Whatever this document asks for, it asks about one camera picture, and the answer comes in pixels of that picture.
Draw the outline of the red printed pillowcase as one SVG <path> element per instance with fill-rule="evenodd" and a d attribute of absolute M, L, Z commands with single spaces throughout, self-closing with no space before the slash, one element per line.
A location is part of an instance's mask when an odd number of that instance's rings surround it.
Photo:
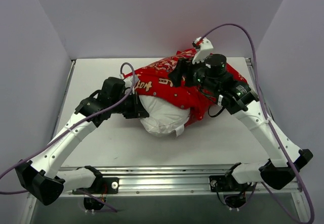
<path fill-rule="evenodd" d="M 135 74 L 141 82 L 152 81 L 153 85 L 156 86 L 159 78 L 169 79 L 168 74 L 175 68 L 180 58 L 193 59 L 195 53 L 196 51 L 194 49 L 178 52 L 175 56 L 163 58 L 147 66 L 136 69 Z M 230 65 L 229 72 L 233 73 L 236 79 L 247 82 L 247 80 Z M 196 121 L 202 120 L 210 107 L 216 104 L 215 98 L 204 96 L 202 90 L 197 87 L 187 87 L 184 85 L 180 87 L 172 86 L 171 92 L 176 93 L 177 96 L 172 97 L 171 95 L 167 95 L 167 93 L 163 93 L 161 89 L 157 91 L 158 97 L 182 109 L 190 109 L 189 120 L 185 123 L 185 127 Z"/>

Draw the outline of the white pillow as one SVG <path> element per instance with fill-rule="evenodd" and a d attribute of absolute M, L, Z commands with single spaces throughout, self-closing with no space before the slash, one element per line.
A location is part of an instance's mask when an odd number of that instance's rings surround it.
<path fill-rule="evenodd" d="M 163 137 L 175 133 L 179 136 L 183 133 L 185 123 L 189 120 L 190 109 L 182 109 L 171 104 L 169 101 L 158 97 L 158 89 L 163 93 L 176 97 L 176 93 L 171 92 L 173 83 L 169 79 L 159 78 L 157 85 L 154 86 L 152 81 L 141 82 L 135 77 L 134 91 L 139 96 L 139 101 L 148 117 L 140 121 L 145 130 L 156 136 Z"/>

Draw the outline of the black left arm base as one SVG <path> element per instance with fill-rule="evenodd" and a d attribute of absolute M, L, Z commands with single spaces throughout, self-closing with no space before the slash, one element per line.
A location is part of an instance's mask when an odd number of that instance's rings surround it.
<path fill-rule="evenodd" d="M 107 195 L 117 194 L 119 192 L 119 178 L 110 176 L 104 177 L 99 185 L 96 194 Z"/>

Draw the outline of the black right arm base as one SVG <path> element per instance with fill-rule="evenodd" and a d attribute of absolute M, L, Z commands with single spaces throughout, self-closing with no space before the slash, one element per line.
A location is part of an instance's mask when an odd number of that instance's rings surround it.
<path fill-rule="evenodd" d="M 251 191 L 251 183 L 239 184 L 231 175 L 211 175 L 209 176 L 211 192 L 243 192 Z"/>

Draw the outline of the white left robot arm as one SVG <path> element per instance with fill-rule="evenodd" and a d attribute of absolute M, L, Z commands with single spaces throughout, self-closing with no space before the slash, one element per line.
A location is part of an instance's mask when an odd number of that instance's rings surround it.
<path fill-rule="evenodd" d="M 64 172 L 59 169 L 79 143 L 112 114 L 121 114 L 126 119 L 149 116 L 134 89 L 138 82 L 137 76 L 104 80 L 101 89 L 80 102 L 45 150 L 30 160 L 21 160 L 15 167 L 21 186 L 45 206 L 52 204 L 64 192 L 101 192 L 104 179 L 96 168 L 87 165 Z"/>

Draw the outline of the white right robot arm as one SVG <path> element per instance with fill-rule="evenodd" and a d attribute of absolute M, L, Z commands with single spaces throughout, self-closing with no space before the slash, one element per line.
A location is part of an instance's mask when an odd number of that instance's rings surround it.
<path fill-rule="evenodd" d="M 258 95 L 229 72 L 224 55 L 209 55 L 200 63 L 180 58 L 168 77 L 176 87 L 197 87 L 204 96 L 215 98 L 215 103 L 244 124 L 268 154 L 266 161 L 232 166 L 225 177 L 227 188 L 236 190 L 249 182 L 264 182 L 280 190 L 295 178 L 293 168 L 300 171 L 312 159 L 310 150 L 292 143 L 269 115 L 262 114 Z"/>

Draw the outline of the aluminium side rail right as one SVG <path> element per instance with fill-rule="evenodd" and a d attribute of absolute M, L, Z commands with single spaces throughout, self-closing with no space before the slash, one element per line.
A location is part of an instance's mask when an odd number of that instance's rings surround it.
<path fill-rule="evenodd" d="M 246 65 L 250 72 L 250 77 L 253 81 L 254 91 L 258 96 L 258 99 L 261 101 L 253 101 L 248 107 L 249 111 L 247 112 L 248 129 L 254 130 L 259 128 L 259 130 L 264 131 L 265 135 L 273 135 L 274 130 L 271 128 L 271 111 L 266 103 L 264 94 L 260 86 L 260 78 L 257 67 L 254 67 L 251 58 L 245 58 Z"/>

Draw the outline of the aluminium side rail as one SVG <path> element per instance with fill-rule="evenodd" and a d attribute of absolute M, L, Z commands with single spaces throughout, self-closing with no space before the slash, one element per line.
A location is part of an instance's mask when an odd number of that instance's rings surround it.
<path fill-rule="evenodd" d="M 265 135 L 273 135 L 274 130 L 271 128 L 271 111 L 266 103 L 264 94 L 260 86 L 260 78 L 257 67 L 254 67 L 251 58 L 245 58 L 246 65 L 250 72 L 250 77 L 253 81 L 254 91 L 258 96 L 258 99 L 261 101 L 253 101 L 248 107 L 249 111 L 247 112 L 248 129 L 254 130 L 259 128 L 259 130 L 264 131 Z"/>
<path fill-rule="evenodd" d="M 51 98 L 46 105 L 51 109 L 45 114 L 48 126 L 42 132 L 45 134 L 45 138 L 41 144 L 43 149 L 53 138 L 57 131 L 57 124 L 61 116 L 62 107 L 65 102 L 66 92 L 70 83 L 71 75 L 73 74 L 76 59 L 69 59 L 64 61 L 65 64 L 59 73 L 55 74 L 55 81 L 52 84 L 52 90 L 50 91 Z"/>

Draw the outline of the aluminium side rail left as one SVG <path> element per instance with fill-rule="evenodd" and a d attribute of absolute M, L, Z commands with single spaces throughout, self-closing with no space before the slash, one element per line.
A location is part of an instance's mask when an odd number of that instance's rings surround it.
<path fill-rule="evenodd" d="M 52 84 L 52 90 L 50 91 L 51 98 L 46 105 L 51 109 L 45 114 L 48 126 L 42 132 L 45 134 L 45 138 L 41 144 L 43 149 L 53 138 L 57 131 L 57 124 L 61 116 L 62 107 L 65 102 L 66 92 L 70 83 L 71 75 L 73 74 L 76 59 L 69 59 L 64 61 L 65 64 L 59 73 L 55 74 L 55 81 Z"/>

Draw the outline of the aluminium front mounting rail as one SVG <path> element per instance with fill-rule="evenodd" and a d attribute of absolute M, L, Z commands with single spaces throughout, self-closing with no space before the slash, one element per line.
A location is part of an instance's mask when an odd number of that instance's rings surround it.
<path fill-rule="evenodd" d="M 212 195 L 209 177 L 230 165 L 99 167 L 104 177 L 119 178 L 118 197 Z"/>

